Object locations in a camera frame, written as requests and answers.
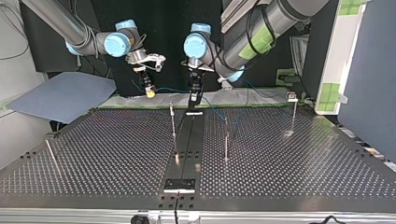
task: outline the metal rod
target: metal rod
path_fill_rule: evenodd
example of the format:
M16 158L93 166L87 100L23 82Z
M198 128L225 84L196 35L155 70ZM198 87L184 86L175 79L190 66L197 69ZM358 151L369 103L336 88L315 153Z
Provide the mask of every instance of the metal rod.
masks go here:
M53 154L52 147L50 146L50 141L46 139L47 148L49 149L49 154L53 160L56 161L55 154Z
M86 38L85 24L70 13L59 0L22 0L44 22L72 45Z
M169 110L170 110L170 113L171 113L171 120L172 120L172 136L173 136L175 151L177 151L176 128L175 128L175 111L173 109L172 101L169 102Z
M296 102L294 103L293 120L295 120L295 118L296 118L297 104L298 104L298 101L296 101Z
M224 160L228 160L228 138L230 137L230 127L227 118L225 118L225 141L224 141Z

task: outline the gray fabric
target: gray fabric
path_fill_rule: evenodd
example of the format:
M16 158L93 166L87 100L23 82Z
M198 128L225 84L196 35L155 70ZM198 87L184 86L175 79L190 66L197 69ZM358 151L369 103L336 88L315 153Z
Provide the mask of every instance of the gray fabric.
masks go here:
M234 89L229 91L213 91L205 92L205 99L197 107L209 107L208 102L213 106L244 106L244 105L279 105L285 104L287 89ZM187 107L190 95L188 93L162 93L156 94L154 98L147 98L146 96L136 96L125 98L121 96L113 96L100 107L117 108L164 108L169 107L172 102L177 107Z
M371 1L346 84L339 120L359 138L396 161L396 1Z
M26 92L7 108L44 119L70 123L104 102L116 89L113 80L65 72Z

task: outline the vertical metal pin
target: vertical metal pin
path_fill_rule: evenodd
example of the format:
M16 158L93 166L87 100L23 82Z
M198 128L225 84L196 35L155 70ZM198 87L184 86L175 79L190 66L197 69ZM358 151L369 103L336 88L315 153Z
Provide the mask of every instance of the vertical metal pin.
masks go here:
M296 118L297 104L298 104L298 101L294 102L293 121L294 121L294 120L295 120L295 118Z
M230 127L227 118L225 118L225 141L224 141L224 160L228 160L228 138L230 137Z
M172 120L172 136L173 136L175 151L177 151L177 146L176 146L176 128L175 128L175 111L173 109L172 101L169 102L169 110L170 110L170 113L171 113L171 120Z
M55 154L53 154L52 147L50 146L50 141L48 139L46 139L46 144L51 158L56 161Z

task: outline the green tape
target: green tape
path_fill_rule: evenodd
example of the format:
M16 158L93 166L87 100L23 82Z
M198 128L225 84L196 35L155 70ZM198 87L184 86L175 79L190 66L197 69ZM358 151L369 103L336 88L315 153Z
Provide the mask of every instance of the green tape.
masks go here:
M358 15L363 0L342 0L338 15Z
M340 84L338 83L323 83L319 102L318 111L333 112L340 99Z
M263 26L260 31L251 38L251 42L254 48L260 52L265 53L266 51L271 49L271 43L273 42L273 38L271 33L268 31L267 26ZM239 57L250 60L256 56L256 52L247 44L242 51L239 53Z
M276 70L276 85L277 86L293 86L292 83L286 83L283 80L279 79L279 76L289 76L289 77L294 77L295 72L294 68L289 68L289 69L277 69Z

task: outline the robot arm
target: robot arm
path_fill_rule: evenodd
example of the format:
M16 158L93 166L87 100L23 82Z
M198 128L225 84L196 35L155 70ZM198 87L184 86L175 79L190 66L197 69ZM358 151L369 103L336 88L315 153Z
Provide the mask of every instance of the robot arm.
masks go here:
M146 54L141 36L133 20L116 24L116 32L95 32L79 17L70 13L58 0L22 0L44 22L61 35L67 48L75 55L108 54L113 57L126 55L127 63L144 80L148 97L155 95L155 87L148 69L161 72L165 58L159 54ZM146 63L154 62L155 68Z
M197 73L197 70L213 70L219 74L220 82L235 82L244 73L246 63L271 49L278 36L283 35L297 21L304 21L315 15L328 1L273 0L266 8L259 6L262 15L249 26L250 34L241 34L227 50L210 41L209 25L194 23L191 34L184 42L184 51L189 57L190 77L194 77L192 73ZM191 94L202 95L195 90L191 90Z

